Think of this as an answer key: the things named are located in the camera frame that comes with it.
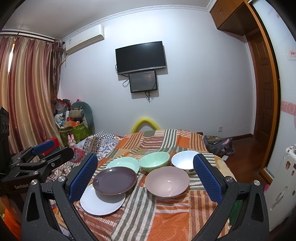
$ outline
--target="blue gripper pad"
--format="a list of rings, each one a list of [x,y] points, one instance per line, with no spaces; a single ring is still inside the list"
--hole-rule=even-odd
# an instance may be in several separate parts
[[[72,203],[81,199],[82,194],[84,193],[90,179],[98,167],[98,157],[93,153],[88,154],[80,165],[74,167],[72,170],[74,171],[75,168],[80,168],[80,172],[69,185],[69,201]]]
[[[199,155],[202,154],[197,154],[193,158],[193,168],[205,187],[210,199],[220,204],[223,198],[221,185]]]
[[[36,147],[33,148],[32,154],[33,155],[41,155],[42,153],[54,148],[55,142],[53,140],[48,140],[47,142],[44,142]]]

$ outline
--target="baseboard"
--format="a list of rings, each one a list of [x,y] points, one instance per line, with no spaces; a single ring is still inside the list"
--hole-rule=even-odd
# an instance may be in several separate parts
[[[234,136],[234,137],[231,137],[232,140],[239,140],[239,139],[244,139],[244,138],[248,138],[248,137],[251,137],[253,138],[253,134],[245,134],[245,135],[240,135],[240,136]]]

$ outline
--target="plate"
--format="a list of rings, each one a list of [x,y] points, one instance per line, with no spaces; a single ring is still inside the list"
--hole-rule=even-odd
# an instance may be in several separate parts
[[[188,174],[177,167],[161,167],[150,172],[145,179],[147,190],[161,198],[173,198],[189,186]]]
[[[120,157],[113,160],[107,165],[106,169],[111,167],[128,167],[133,169],[135,173],[140,169],[139,161],[130,156]]]
[[[131,189],[137,174],[128,167],[111,167],[99,172],[93,181],[94,189],[105,195],[117,195]]]
[[[186,172],[193,172],[193,158],[197,154],[199,154],[199,152],[190,150],[178,152],[173,155],[172,164],[175,167],[181,168]]]
[[[125,198],[125,193],[114,196],[101,194],[91,184],[85,189],[80,204],[86,212],[102,216],[118,210],[124,203]]]

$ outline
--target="wall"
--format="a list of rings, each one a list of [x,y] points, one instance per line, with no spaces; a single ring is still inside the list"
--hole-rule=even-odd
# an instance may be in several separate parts
[[[103,25],[105,40],[69,56],[60,84],[63,98],[91,106],[97,132],[125,135],[141,117],[162,129],[224,137],[252,131],[254,91],[244,37],[217,30],[208,12],[187,9],[138,12]],[[122,86],[126,78],[115,72],[115,49],[160,40],[167,69],[157,71],[159,90],[149,103],[144,93]]]
[[[287,26],[265,0],[254,3],[270,36],[281,83],[281,113],[279,130],[267,170],[274,176],[280,166],[285,149],[296,143],[296,61],[288,60],[287,50],[295,49],[296,42]]]

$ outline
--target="ceiling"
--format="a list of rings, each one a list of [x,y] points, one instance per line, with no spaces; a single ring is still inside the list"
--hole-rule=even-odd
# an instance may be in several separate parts
[[[93,21],[135,8],[186,5],[207,11],[213,2],[215,0],[26,0],[4,28],[65,38]]]

